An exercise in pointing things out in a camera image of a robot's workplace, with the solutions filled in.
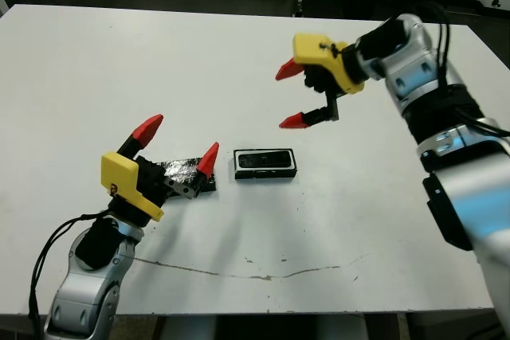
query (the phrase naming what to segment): table surface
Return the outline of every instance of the table surface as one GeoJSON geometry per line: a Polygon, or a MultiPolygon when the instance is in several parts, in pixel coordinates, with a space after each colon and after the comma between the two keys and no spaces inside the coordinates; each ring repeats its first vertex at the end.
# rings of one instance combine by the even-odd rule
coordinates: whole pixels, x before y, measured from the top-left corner
{"type": "MultiPolygon", "coordinates": [[[[0,19],[0,314],[28,312],[33,264],[51,232],[108,203],[100,156],[157,113],[165,120],[143,155],[196,157],[219,141],[218,191],[164,205],[136,248],[118,313],[492,306],[474,255],[444,242],[427,209],[416,144],[383,82],[339,99],[337,123],[278,128],[325,104],[302,76],[274,80],[294,33],[354,41],[377,25],[15,6],[0,19]],[[297,176],[236,182],[233,150],[268,147],[291,147],[297,176]]],[[[450,58],[485,114],[508,127],[510,72],[465,26],[452,27],[450,58]]],[[[87,227],[49,254],[41,313],[87,227]]]]}

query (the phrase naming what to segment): red fingertip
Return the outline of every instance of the red fingertip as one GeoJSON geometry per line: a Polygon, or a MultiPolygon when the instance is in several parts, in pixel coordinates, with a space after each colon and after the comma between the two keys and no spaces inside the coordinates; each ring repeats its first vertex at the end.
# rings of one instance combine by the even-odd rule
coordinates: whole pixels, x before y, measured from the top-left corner
{"type": "Polygon", "coordinates": [[[303,65],[296,64],[294,59],[290,59],[285,64],[283,64],[280,70],[277,73],[276,79],[282,80],[287,77],[292,77],[304,71],[303,65]]]}
{"type": "Polygon", "coordinates": [[[303,113],[299,112],[287,117],[284,122],[280,124],[280,127],[284,129],[305,129],[306,127],[310,127],[310,125],[303,121],[303,113]]]}
{"type": "Polygon", "coordinates": [[[142,148],[146,147],[156,134],[162,121],[163,115],[151,117],[133,131],[133,138],[142,145],[142,148]]]}
{"type": "Polygon", "coordinates": [[[216,156],[218,156],[219,148],[220,144],[214,143],[197,165],[197,170],[204,173],[207,176],[207,179],[209,179],[213,173],[214,163],[216,162],[216,156]]]}

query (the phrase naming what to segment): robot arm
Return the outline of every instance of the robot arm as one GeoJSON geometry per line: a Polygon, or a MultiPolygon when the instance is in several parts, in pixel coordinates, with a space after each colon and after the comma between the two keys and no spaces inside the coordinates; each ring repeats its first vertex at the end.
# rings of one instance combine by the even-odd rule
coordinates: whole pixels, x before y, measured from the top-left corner
{"type": "MultiPolygon", "coordinates": [[[[165,169],[159,164],[141,156],[134,158],[151,141],[162,120],[162,115],[147,120],[117,152],[109,152],[101,159],[101,184],[112,200],[71,246],[67,276],[46,319],[45,339],[108,338],[120,285],[135,258],[135,246],[143,238],[143,227],[150,219],[160,220],[160,208],[171,193],[192,199],[210,178],[218,143],[202,157],[190,184],[165,176],[165,169]]],[[[30,302],[30,317],[36,338],[40,338],[34,285],[30,302]]]]}
{"type": "Polygon", "coordinates": [[[304,71],[305,84],[325,92],[328,105],[288,117],[280,127],[337,120],[337,97],[362,91],[368,78],[385,79],[430,175],[423,181],[430,211],[447,242],[475,252],[510,333],[508,132],[484,117],[444,53],[441,62],[440,49],[415,15],[389,19],[352,45],[311,34],[297,34],[293,44],[294,57],[277,80],[304,71]]]}

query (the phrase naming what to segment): black rectangular object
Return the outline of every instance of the black rectangular object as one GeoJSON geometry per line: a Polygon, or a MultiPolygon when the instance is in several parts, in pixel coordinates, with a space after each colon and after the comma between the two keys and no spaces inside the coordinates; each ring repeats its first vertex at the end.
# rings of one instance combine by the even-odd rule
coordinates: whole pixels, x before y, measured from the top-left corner
{"type": "Polygon", "coordinates": [[[240,149],[233,151],[236,179],[294,178],[297,173],[292,149],[240,149]]]}

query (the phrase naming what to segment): wire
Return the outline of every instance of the wire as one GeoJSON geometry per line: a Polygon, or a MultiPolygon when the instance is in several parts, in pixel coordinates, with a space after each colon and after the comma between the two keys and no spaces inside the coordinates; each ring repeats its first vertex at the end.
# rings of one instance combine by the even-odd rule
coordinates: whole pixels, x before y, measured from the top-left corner
{"type": "Polygon", "coordinates": [[[35,262],[35,266],[32,271],[32,279],[30,282],[30,295],[29,295],[29,319],[32,321],[32,329],[33,335],[36,340],[40,340],[42,338],[41,333],[41,316],[39,315],[39,306],[37,305],[37,295],[36,295],[36,287],[37,282],[39,281],[39,277],[41,276],[42,267],[44,266],[46,256],[48,255],[48,251],[51,246],[64,234],[66,234],[72,226],[78,221],[90,221],[92,219],[105,217],[111,210],[106,209],[98,214],[83,214],[79,217],[70,219],[64,222],[62,225],[58,226],[58,228],[51,234],[45,246],[41,250],[41,254],[37,258],[35,262]]]}
{"type": "MultiPolygon", "coordinates": [[[[448,69],[448,51],[450,43],[450,23],[444,9],[436,3],[427,2],[423,6],[431,11],[439,21],[439,44],[437,45],[437,82],[439,88],[448,88],[448,82],[446,80],[446,71],[448,69]],[[445,29],[445,47],[442,50],[441,55],[441,43],[443,41],[443,28],[445,29]]],[[[501,129],[499,127],[493,127],[487,123],[482,123],[471,115],[462,111],[459,107],[453,110],[453,113],[457,118],[464,123],[466,126],[479,131],[483,135],[494,135],[499,138],[509,137],[510,131],[501,129]]]]}
{"type": "Polygon", "coordinates": [[[491,330],[495,330],[498,327],[500,327],[500,324],[497,322],[496,324],[492,324],[491,326],[487,326],[485,328],[482,328],[481,330],[476,330],[472,334],[470,334],[470,336],[468,336],[465,340],[473,340],[474,338],[478,337],[479,335],[485,334],[491,330]]]}

